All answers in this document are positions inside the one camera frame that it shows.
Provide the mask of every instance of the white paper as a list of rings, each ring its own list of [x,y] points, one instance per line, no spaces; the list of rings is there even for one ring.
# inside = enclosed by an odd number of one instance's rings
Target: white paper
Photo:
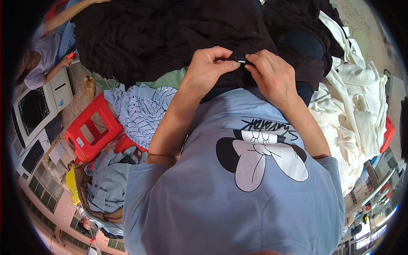
[[[62,154],[65,152],[64,147],[62,144],[58,142],[55,147],[50,151],[49,157],[54,162],[55,165],[58,165],[58,161],[60,160]]]

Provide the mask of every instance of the t-shirt sleeve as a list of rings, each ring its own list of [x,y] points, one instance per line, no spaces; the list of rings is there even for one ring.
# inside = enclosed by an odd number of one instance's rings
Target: t-shirt sleeve
[[[44,24],[42,23],[37,30],[34,32],[33,37],[31,38],[31,41],[37,41],[41,36],[44,35]]]
[[[36,73],[35,70],[29,73],[24,79],[24,83],[29,89],[37,89],[44,85],[45,75],[43,73]]]
[[[123,205],[124,227],[136,224],[146,196],[167,169],[162,164],[137,164],[129,168]]]
[[[331,179],[336,190],[337,199],[339,200],[340,215],[343,216],[343,222],[345,218],[345,208],[344,208],[344,199],[343,192],[341,191],[341,182],[339,174],[339,163],[334,157],[325,157],[319,160],[316,160],[321,164],[330,174]]]

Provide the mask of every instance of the pink wall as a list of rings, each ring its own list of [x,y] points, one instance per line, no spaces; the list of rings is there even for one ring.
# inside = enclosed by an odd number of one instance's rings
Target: pink wall
[[[80,240],[81,242],[85,244],[89,244],[89,238],[82,235],[81,233],[77,232],[75,229],[70,227],[72,217],[75,214],[76,211],[76,206],[71,203],[71,195],[68,191],[64,191],[64,193],[61,195],[60,199],[57,202],[55,212],[52,213],[34,194],[34,192],[31,191],[29,185],[29,182],[25,180],[23,177],[20,176],[18,179],[18,184],[21,187],[21,189],[26,193],[27,197],[32,201],[32,203],[49,219],[51,220],[57,227],[55,229],[55,235],[57,237],[59,236],[60,230],[67,232],[74,238]],[[36,218],[33,213],[28,213],[29,216],[31,216],[33,219]],[[47,227],[44,228],[38,228],[38,229],[43,229],[48,232],[51,232],[51,230]],[[113,255],[125,255],[127,253],[113,249],[111,247],[108,247],[108,241],[109,238],[106,238],[102,232],[99,232],[97,237],[96,237],[96,243],[101,251],[108,252]],[[73,244],[69,242],[66,243],[66,248],[69,249],[70,251],[73,251],[76,254],[85,254],[86,251],[82,250]]]

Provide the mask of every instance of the concrete floor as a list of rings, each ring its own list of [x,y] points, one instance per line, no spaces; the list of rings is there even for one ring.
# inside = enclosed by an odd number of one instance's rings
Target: concrete floor
[[[390,45],[386,45],[381,26],[368,5],[363,0],[331,0],[331,3],[334,7],[338,8],[340,18],[343,20],[345,26],[350,28],[351,37],[356,39],[359,43],[366,60],[373,61],[378,72],[383,73],[384,69],[388,69],[392,74],[402,78],[401,68],[396,63],[395,56],[390,53]],[[79,64],[73,64],[69,67],[69,70],[75,90],[75,97],[69,106],[62,111],[64,130],[60,135],[61,137],[63,137],[65,130],[73,122],[75,117],[84,110],[91,101],[83,88],[83,80],[86,76],[85,72]],[[95,96],[100,93],[101,91],[96,89]],[[100,118],[95,118],[94,121],[96,124],[104,126]]]

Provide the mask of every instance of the white knit sweater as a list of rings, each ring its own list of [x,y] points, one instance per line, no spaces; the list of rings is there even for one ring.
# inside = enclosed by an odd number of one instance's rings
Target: white knit sweater
[[[335,21],[322,11],[319,20],[343,48],[344,58],[333,57],[332,68],[313,94],[309,110],[339,162],[345,196],[361,175],[364,162],[378,155],[384,142],[387,77],[378,73],[372,61],[365,63],[357,42],[346,39]]]

